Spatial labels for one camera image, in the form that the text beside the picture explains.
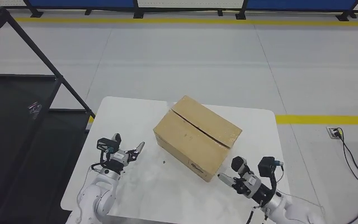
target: blue barrier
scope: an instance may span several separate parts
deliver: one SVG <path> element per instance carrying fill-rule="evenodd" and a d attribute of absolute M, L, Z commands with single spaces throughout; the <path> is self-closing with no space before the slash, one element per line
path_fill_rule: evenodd
<path fill-rule="evenodd" d="M 347 10 L 354 0 L 249 0 L 247 8 L 261 10 Z"/>

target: floor outlet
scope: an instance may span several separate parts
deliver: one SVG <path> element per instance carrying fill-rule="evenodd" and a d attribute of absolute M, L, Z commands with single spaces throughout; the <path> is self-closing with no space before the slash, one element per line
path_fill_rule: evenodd
<path fill-rule="evenodd" d="M 334 136 L 334 132 L 336 132 L 336 131 L 334 131 L 335 129 L 337 129 L 337 128 L 336 127 L 327 127 L 329 137 L 332 139 L 339 139 L 339 137 Z"/>

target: power socket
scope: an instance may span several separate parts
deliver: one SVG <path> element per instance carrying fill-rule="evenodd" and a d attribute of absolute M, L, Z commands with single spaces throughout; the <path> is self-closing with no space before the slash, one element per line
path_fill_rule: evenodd
<path fill-rule="evenodd" d="M 339 137 L 335 136 L 335 133 L 338 132 L 336 127 L 327 127 L 327 131 L 330 138 L 339 139 Z"/>

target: white wall panel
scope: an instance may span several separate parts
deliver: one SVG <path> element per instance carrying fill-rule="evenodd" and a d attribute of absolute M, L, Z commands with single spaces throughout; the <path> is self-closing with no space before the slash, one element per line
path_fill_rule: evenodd
<path fill-rule="evenodd" d="M 0 6 L 26 6 L 23 0 L 0 0 Z"/>
<path fill-rule="evenodd" d="M 243 0 L 138 0 L 139 7 L 241 8 Z"/>

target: metal bracket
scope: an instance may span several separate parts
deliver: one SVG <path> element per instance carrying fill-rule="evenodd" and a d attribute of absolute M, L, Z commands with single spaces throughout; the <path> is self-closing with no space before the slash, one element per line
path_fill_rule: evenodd
<path fill-rule="evenodd" d="M 86 11 L 84 12 L 84 15 L 85 15 L 85 16 L 89 16 L 89 15 L 91 14 L 91 12 L 92 12 L 92 10 L 86 10 Z"/>
<path fill-rule="evenodd" d="M 40 18 L 44 14 L 44 12 L 39 12 L 34 6 L 32 6 L 29 0 L 23 0 L 23 2 L 25 3 L 26 7 L 31 11 L 31 18 Z"/>
<path fill-rule="evenodd" d="M 143 18 L 144 16 L 144 12 L 142 11 L 135 11 L 134 12 L 134 15 L 133 15 L 133 18 Z"/>
<path fill-rule="evenodd" d="M 337 15 L 336 16 L 337 19 L 339 21 L 347 22 L 349 21 L 348 16 L 351 16 L 352 18 L 357 18 L 356 15 L 353 13 L 353 10 L 357 5 L 358 5 L 358 0 L 356 0 L 348 10 L 345 10 L 343 11 L 342 14 Z"/>
<path fill-rule="evenodd" d="M 242 3 L 240 12 L 238 14 L 235 14 L 235 17 L 237 20 L 245 20 L 246 19 L 245 11 L 247 8 L 247 3 L 248 3 L 248 0 L 244 0 L 244 2 Z"/>

